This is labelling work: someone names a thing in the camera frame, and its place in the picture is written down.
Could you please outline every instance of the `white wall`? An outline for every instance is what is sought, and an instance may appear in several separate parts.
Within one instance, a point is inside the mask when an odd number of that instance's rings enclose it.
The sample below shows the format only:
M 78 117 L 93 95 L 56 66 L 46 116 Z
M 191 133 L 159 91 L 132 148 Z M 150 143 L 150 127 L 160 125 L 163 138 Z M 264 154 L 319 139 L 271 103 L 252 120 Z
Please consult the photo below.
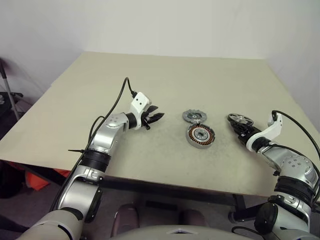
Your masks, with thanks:
M 320 130 L 319 0 L 2 0 L 0 56 L 38 99 L 82 51 L 267 59 Z

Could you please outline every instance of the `beige tabletop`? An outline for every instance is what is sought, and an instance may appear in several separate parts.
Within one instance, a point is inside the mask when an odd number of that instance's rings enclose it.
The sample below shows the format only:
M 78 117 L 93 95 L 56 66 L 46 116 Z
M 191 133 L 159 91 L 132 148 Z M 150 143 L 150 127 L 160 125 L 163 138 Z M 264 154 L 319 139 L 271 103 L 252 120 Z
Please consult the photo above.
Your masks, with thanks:
M 263 60 L 83 53 L 0 141 L 0 159 L 70 170 L 86 146 L 91 124 L 116 100 L 125 77 L 164 117 L 147 131 L 130 130 L 120 141 L 110 176 L 227 193 L 270 196 L 273 169 L 237 140 L 229 113 L 246 115 L 261 130 L 271 110 L 296 118 L 319 143 L 319 133 Z M 128 88 L 114 113 L 127 112 Z M 186 140 L 188 109 L 207 114 L 216 139 L 208 149 Z M 284 118 L 276 140 L 304 153 L 320 168 L 302 131 Z

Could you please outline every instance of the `metal pole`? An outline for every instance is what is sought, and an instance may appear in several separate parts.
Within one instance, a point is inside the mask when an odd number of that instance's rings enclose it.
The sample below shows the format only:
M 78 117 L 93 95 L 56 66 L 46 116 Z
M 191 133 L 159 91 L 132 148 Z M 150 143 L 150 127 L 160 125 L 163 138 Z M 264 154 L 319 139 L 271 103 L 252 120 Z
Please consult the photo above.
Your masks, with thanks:
M 10 90 L 10 87 L 9 87 L 9 84 L 8 84 L 8 80 L 6 78 L 4 78 L 3 81 L 4 81 L 5 89 L 6 89 L 7 93 L 8 93 L 8 95 L 9 95 L 9 99 L 10 99 L 10 103 L 12 105 L 12 109 L 13 109 L 14 115 L 16 117 L 16 120 L 19 121 L 20 117 L 19 117 L 19 114 L 18 114 L 18 111 L 17 111 L 17 108 L 16 108 L 15 100 L 11 95 L 11 90 Z

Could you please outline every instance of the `metal disc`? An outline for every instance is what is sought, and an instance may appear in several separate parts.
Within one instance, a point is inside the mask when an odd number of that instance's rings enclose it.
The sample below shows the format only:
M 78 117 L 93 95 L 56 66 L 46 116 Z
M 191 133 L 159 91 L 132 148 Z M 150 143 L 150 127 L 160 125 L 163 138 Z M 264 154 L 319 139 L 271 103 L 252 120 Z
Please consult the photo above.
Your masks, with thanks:
M 207 114 L 195 109 L 189 109 L 188 111 L 183 112 L 182 117 L 185 121 L 192 124 L 200 124 L 207 120 Z
M 192 124 L 186 132 L 186 139 L 188 142 L 198 149 L 210 147 L 215 138 L 215 132 L 204 124 Z
M 254 121 L 252 119 L 250 119 L 249 117 L 244 116 L 244 115 L 240 115 L 240 114 L 237 114 L 237 113 L 230 113 L 228 115 L 228 118 L 230 118 L 233 121 L 238 122 L 240 124 L 246 124 L 246 125 L 249 125 L 249 126 L 254 124 Z

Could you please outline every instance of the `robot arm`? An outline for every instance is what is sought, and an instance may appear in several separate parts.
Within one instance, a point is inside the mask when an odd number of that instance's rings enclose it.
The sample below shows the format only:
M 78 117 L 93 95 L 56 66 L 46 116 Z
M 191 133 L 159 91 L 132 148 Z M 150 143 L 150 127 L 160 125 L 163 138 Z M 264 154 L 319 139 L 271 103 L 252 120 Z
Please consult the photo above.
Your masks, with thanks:
M 49 212 L 19 240 L 78 240 L 83 223 L 90 223 L 98 211 L 104 179 L 121 136 L 129 129 L 138 130 L 159 120 L 164 113 L 149 116 L 158 107 L 151 106 L 150 99 L 142 92 L 135 94 L 129 113 L 110 115 L 94 135 L 81 162 L 58 200 L 57 210 Z
M 272 141 L 280 134 L 283 121 L 279 113 L 271 119 L 269 127 L 260 131 L 246 116 L 228 116 L 239 140 L 249 151 L 262 156 L 278 176 L 274 195 L 260 208 L 254 225 L 267 239 L 303 239 L 311 236 L 310 214 L 319 176 L 310 159 Z

